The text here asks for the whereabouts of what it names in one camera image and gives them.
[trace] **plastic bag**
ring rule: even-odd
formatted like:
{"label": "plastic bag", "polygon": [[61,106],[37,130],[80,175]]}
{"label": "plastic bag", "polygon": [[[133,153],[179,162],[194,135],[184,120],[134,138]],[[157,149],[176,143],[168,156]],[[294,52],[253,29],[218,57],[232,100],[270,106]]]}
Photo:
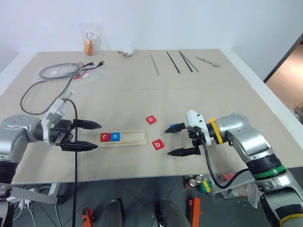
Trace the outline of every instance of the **plastic bag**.
{"label": "plastic bag", "polygon": [[83,36],[84,52],[87,55],[97,54],[101,46],[102,26],[96,23],[80,23],[79,27]]}

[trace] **white wall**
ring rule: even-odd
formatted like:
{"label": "white wall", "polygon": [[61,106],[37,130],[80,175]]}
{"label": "white wall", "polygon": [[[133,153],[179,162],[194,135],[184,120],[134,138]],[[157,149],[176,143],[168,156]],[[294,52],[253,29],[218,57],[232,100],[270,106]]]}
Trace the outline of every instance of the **white wall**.
{"label": "white wall", "polygon": [[302,0],[8,0],[0,42],[19,52],[81,50],[79,22],[99,22],[103,49],[234,48],[264,78],[302,33],[302,8]]}

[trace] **yellow band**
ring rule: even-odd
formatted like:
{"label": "yellow band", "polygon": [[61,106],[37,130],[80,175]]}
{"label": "yellow band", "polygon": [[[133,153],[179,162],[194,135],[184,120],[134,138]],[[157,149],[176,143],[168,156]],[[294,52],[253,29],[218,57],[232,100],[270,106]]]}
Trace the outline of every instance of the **yellow band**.
{"label": "yellow band", "polygon": [[218,128],[218,126],[216,124],[216,120],[217,120],[217,118],[214,117],[214,118],[210,119],[209,122],[210,122],[210,124],[212,125],[212,127],[214,129],[214,132],[215,132],[215,134],[216,134],[216,136],[218,138],[219,144],[222,144],[223,140],[222,140],[222,137],[220,135],[219,128]]}
{"label": "yellow band", "polygon": [[283,225],[284,222],[286,222],[287,220],[292,219],[292,218],[303,218],[303,214],[291,214],[291,215],[288,215],[288,216],[282,218],[280,220],[280,227]]}

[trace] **white cable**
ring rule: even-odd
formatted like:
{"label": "white cable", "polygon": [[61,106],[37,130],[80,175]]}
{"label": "white cable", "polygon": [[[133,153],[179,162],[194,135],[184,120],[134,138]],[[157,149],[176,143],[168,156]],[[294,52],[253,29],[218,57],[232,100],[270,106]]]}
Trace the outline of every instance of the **white cable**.
{"label": "white cable", "polygon": [[22,213],[22,207],[20,208],[20,213],[18,214],[17,217],[15,217],[15,218],[13,219],[13,221],[16,220],[17,218],[19,218],[19,216],[20,216],[21,213]]}
{"label": "white cable", "polygon": [[51,189],[51,187],[50,187],[50,186],[44,186],[44,187],[39,188],[39,189],[37,189],[37,190],[39,191],[39,190],[44,189],[44,188],[49,188],[49,189]]}
{"label": "white cable", "polygon": [[29,209],[29,203],[27,204],[27,209],[30,212],[30,214],[32,215],[33,222],[34,222],[34,227],[36,227],[36,222],[35,222],[35,218],[34,218],[33,212]]}
{"label": "white cable", "polygon": [[59,214],[58,214],[57,204],[55,204],[55,211],[56,211],[57,219],[58,219],[58,222],[59,222],[59,226],[62,227],[61,221],[60,221],[60,218],[59,218]]}

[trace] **green ring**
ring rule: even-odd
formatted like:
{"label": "green ring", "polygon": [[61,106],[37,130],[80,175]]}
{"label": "green ring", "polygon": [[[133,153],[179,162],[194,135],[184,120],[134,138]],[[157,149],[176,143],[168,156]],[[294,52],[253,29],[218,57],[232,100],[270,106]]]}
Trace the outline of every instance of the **green ring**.
{"label": "green ring", "polygon": [[281,172],[283,170],[285,170],[285,167],[283,165],[280,165],[279,167],[277,167],[275,169],[272,169],[272,170],[269,170],[269,171],[266,171],[264,173],[255,174],[255,175],[253,175],[253,177],[255,179],[259,179],[259,178],[263,178],[263,177],[268,177],[268,176],[274,175],[276,173],[279,173],[279,172]]}

